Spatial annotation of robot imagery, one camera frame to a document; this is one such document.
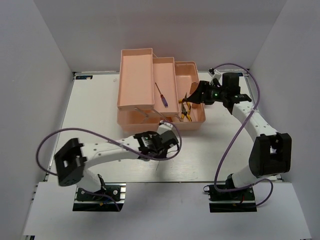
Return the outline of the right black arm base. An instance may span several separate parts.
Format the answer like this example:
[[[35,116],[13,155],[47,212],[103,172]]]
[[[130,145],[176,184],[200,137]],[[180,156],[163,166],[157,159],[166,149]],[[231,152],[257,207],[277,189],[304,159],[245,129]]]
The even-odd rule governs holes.
[[[257,212],[255,194],[252,188],[235,192],[219,192],[213,184],[205,185],[203,192],[208,195],[211,213]]]

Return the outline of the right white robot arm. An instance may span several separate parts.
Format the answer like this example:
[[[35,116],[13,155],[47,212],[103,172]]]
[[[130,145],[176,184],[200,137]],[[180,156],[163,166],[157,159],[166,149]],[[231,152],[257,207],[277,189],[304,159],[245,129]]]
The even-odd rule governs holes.
[[[236,200],[243,195],[246,187],[262,179],[289,172],[291,168],[292,138],[271,127],[256,111],[251,98],[241,93],[239,74],[222,74],[222,81],[215,76],[211,81],[193,83],[187,102],[212,105],[220,102],[241,123],[253,141],[248,164],[232,173],[225,181],[226,195]]]

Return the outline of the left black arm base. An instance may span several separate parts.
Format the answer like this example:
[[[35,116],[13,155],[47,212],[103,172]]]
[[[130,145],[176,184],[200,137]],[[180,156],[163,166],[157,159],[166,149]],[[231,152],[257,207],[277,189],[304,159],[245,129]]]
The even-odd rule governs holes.
[[[73,212],[119,212],[126,197],[125,183],[106,183],[99,195],[86,193],[82,188],[76,189]]]

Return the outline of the pink plastic toolbox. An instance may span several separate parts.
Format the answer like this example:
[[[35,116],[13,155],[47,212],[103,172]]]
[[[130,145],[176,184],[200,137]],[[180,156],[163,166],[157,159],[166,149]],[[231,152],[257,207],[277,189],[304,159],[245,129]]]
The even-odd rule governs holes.
[[[179,130],[198,130],[206,120],[203,104],[186,103],[199,82],[194,61],[157,57],[152,48],[123,49],[119,70],[117,123],[124,132],[156,130],[161,120]]]

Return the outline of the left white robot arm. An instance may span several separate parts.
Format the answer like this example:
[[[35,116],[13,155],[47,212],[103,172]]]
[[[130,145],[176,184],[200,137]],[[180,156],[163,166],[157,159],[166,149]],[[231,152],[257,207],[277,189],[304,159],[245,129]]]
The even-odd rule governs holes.
[[[68,140],[54,155],[59,186],[77,185],[99,200],[105,196],[106,187],[103,178],[90,171],[91,167],[125,159],[165,159],[172,147],[179,146],[172,130],[137,133],[117,143],[119,145],[109,141],[81,143],[78,138]]]

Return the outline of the blue handled small screwdriver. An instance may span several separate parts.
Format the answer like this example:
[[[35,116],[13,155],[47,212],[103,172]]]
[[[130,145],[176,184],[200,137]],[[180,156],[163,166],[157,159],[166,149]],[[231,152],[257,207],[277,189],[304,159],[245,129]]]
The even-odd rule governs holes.
[[[162,104],[164,105],[165,108],[167,108],[169,106],[168,102],[167,102],[166,98],[164,97],[164,95],[162,94],[162,92],[161,92],[161,90],[160,90],[160,88],[159,88],[159,86],[158,86],[158,84],[156,82],[155,82],[155,86],[156,86],[156,88],[157,88],[157,90],[158,90],[158,92],[160,94],[160,99],[162,101]]]

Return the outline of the yellow long nose pliers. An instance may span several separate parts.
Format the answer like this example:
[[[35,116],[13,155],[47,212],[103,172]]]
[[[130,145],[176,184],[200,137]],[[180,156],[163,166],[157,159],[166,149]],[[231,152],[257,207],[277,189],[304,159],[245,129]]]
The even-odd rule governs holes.
[[[183,122],[184,119],[187,119],[189,122],[192,122],[191,118],[191,103],[187,101],[187,93],[185,94],[184,98],[178,101],[181,107],[181,117],[180,121]]]

